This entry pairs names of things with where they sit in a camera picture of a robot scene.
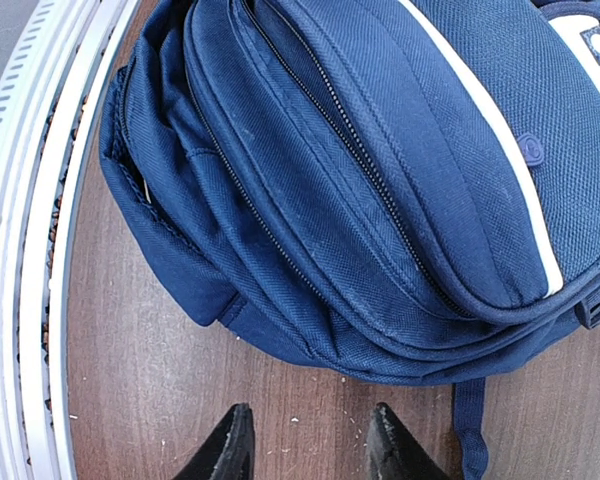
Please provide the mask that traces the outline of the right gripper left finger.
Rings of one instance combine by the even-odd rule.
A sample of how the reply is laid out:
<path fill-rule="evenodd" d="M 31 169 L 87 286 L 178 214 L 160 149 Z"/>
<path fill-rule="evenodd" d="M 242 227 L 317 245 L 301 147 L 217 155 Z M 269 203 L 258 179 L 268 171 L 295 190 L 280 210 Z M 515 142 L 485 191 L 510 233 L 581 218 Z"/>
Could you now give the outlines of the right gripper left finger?
<path fill-rule="evenodd" d="M 173 480 L 251 480 L 255 429 L 248 403 L 232 405 Z"/>

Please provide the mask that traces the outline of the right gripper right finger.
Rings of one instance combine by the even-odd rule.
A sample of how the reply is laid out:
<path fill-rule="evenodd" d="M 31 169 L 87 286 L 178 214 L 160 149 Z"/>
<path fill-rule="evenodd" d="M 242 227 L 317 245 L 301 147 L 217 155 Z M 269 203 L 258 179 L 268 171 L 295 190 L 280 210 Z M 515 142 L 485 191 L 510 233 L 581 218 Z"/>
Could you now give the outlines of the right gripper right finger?
<path fill-rule="evenodd" d="M 368 479 L 449 479 L 384 402 L 371 413 L 366 443 Z"/>

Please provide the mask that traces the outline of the navy blue student backpack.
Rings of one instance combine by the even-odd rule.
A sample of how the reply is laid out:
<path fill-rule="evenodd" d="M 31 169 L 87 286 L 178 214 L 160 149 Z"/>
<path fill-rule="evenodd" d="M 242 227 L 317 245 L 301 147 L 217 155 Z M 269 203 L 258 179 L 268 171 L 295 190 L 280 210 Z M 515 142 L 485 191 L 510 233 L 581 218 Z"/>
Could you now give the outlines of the navy blue student backpack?
<path fill-rule="evenodd" d="M 162 1 L 100 165 L 197 323 L 369 382 L 485 383 L 600 325 L 600 1 Z"/>

